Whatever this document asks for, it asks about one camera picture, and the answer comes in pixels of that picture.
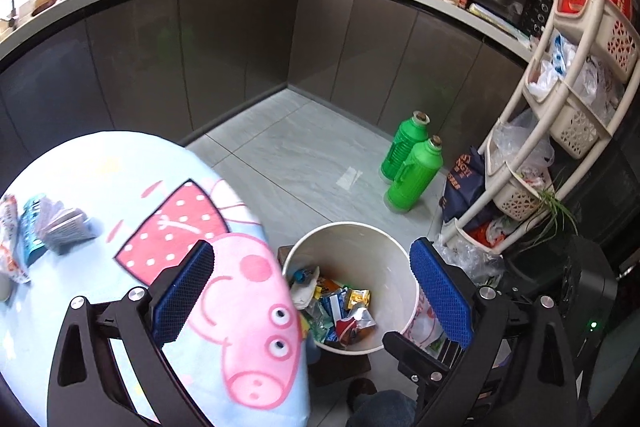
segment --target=pink pig face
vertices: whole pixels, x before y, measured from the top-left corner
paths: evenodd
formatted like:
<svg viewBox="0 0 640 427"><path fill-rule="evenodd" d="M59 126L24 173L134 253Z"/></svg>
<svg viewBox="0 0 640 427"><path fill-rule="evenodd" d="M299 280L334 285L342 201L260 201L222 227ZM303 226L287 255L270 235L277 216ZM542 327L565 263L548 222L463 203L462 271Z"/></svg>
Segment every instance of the pink pig face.
<svg viewBox="0 0 640 427"><path fill-rule="evenodd" d="M225 233L211 244L213 274L189 324L223 346L223 378L231 398L272 409L289 394L300 361L302 335L289 287L267 245L255 237Z"/></svg>

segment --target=jeans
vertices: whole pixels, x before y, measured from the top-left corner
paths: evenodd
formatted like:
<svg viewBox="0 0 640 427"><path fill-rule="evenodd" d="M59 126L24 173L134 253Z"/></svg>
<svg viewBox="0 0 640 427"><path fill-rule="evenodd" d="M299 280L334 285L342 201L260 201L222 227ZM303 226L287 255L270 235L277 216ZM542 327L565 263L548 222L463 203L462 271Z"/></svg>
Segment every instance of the jeans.
<svg viewBox="0 0 640 427"><path fill-rule="evenodd" d="M353 408L346 427L410 427L414 423L415 400L393 389L358 395Z"/></svg>

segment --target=shelf rack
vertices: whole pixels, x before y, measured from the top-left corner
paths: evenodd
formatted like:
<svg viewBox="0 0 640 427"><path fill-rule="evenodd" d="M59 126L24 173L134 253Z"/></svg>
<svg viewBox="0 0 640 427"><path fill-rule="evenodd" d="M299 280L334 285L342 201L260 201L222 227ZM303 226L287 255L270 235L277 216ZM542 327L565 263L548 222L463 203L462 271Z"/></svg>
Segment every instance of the shelf rack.
<svg viewBox="0 0 640 427"><path fill-rule="evenodd" d="M480 146L479 152L485 153L495 127L510 121L511 115L522 98L532 107L538 117L538 124L516 157L509 164L503 163L491 176L490 183L486 183L484 193L465 214L460 219L453 219L443 224L444 243L449 244L454 238L462 237L491 254L500 254L513 245L526 232L545 219L548 211L533 213L504 241L491 249L474 241L463 232L463 228L485 205L494 200L503 188L509 183L513 184L514 173L518 172L530 152L548 132L571 156L581 159L574 173L556 190L558 200L564 200L605 150L636 95L640 84L640 61L638 61L640 36L628 19L610 0L587 0L581 12L577 14L558 12L559 2L560 0L554 0L540 44L502 114ZM539 101L530 95L526 83L540 70L541 61L545 57L554 28L578 47L564 80L556 82L545 99ZM625 94L615 114L606 125L585 106L573 90L580 70L590 54L600 58L615 76L626 84Z"/></svg>

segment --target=round table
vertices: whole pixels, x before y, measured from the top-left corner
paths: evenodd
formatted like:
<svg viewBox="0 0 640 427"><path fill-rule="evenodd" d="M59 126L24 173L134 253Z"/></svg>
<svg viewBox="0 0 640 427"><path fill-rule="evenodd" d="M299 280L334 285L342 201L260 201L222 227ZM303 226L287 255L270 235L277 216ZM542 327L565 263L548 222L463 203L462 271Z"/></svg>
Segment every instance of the round table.
<svg viewBox="0 0 640 427"><path fill-rule="evenodd" d="M7 193L20 211L39 193L79 207L101 231L64 255L44 253L31 282L0 303L0 372L39 425L70 300L118 300L199 238L214 247L214 272L164 355L216 427L306 425L305 351L280 267L258 220L197 156L156 136L101 132L36 159ZM112 344L136 410L155 419L122 342Z"/></svg>

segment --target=metal bolt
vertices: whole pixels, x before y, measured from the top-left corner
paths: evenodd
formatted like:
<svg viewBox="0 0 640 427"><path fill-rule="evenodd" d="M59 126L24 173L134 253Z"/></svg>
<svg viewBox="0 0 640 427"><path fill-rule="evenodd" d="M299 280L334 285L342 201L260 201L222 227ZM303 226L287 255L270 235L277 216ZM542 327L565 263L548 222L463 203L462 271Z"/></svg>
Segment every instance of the metal bolt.
<svg viewBox="0 0 640 427"><path fill-rule="evenodd" d="M495 290L491 288L491 286L482 286L482 288L480 288L480 296L490 301L491 299L495 299Z"/></svg>
<svg viewBox="0 0 640 427"><path fill-rule="evenodd" d="M132 300L133 302L139 301L144 296L145 296L145 289L141 288L140 286L138 286L137 288L133 288L129 292L129 299Z"/></svg>
<svg viewBox="0 0 640 427"><path fill-rule="evenodd" d="M77 310L78 308L81 308L83 304L84 304L84 299L80 296L74 297L71 300L71 307L75 310Z"/></svg>
<svg viewBox="0 0 640 427"><path fill-rule="evenodd" d="M543 295L540 298L540 304L542 304L545 308L553 308L554 307L554 300L549 297L548 295Z"/></svg>

